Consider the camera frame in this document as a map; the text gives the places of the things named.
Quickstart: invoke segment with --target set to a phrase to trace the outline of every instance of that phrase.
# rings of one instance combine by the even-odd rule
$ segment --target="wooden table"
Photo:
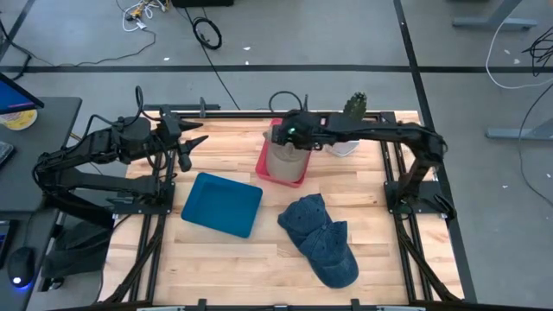
[[[396,116],[404,122],[419,121],[415,111],[396,111]],[[255,174],[264,142],[262,132],[269,119],[196,121],[204,126],[185,132],[183,138],[210,137],[194,150],[192,170],[175,178],[174,209],[163,236],[156,305],[196,305],[200,298],[206,298],[209,305],[349,305],[352,298],[368,305],[407,303],[397,236],[386,209],[385,172],[378,142],[361,141],[345,158],[314,152],[305,182],[294,189],[263,181]],[[409,167],[413,156],[407,148],[404,157]],[[181,219],[199,172],[264,190],[250,238]],[[129,166],[127,177],[149,174],[149,164],[137,161]],[[278,214],[291,202],[317,193],[322,194],[334,221],[348,222],[348,243],[359,265],[359,278],[344,289],[324,286],[277,223]],[[449,290],[462,297],[445,221],[436,214],[419,214],[417,219],[427,261]],[[135,262],[142,220],[141,215],[132,216],[114,233],[100,299],[113,292]],[[418,269],[410,261],[417,297],[422,298]],[[147,274],[143,273],[141,292],[145,291]]]

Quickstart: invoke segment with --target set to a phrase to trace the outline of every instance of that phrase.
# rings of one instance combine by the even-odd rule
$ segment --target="denim cap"
[[[359,268],[347,245],[347,222],[332,222],[320,194],[290,204],[278,216],[278,224],[329,288],[343,288],[357,279]]]

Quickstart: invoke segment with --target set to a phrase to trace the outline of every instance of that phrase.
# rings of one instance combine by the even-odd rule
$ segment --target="green plant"
[[[344,114],[354,120],[362,120],[366,112],[366,95],[363,92],[356,92],[346,102]]]

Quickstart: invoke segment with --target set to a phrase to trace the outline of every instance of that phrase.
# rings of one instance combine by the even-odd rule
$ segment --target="blue plastic tray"
[[[208,228],[250,237],[263,190],[259,187],[199,173],[181,218]]]

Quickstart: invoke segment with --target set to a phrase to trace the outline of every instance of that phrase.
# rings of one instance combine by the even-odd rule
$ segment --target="red tray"
[[[270,121],[270,125],[278,125],[283,120],[281,118],[274,118]],[[298,181],[290,182],[290,181],[281,181],[277,178],[273,178],[269,175],[269,172],[267,172],[267,152],[269,150],[269,142],[265,139],[265,143],[263,144],[263,148],[261,149],[261,155],[259,155],[259,159],[257,160],[256,165],[256,173],[259,178],[266,180],[266,181],[273,181],[275,183],[288,186],[288,187],[299,187],[302,185],[303,180],[305,179],[305,172],[308,170],[308,164],[309,164],[309,158],[311,157],[311,152],[309,152],[308,160],[305,161],[305,169],[303,170],[302,177]]]

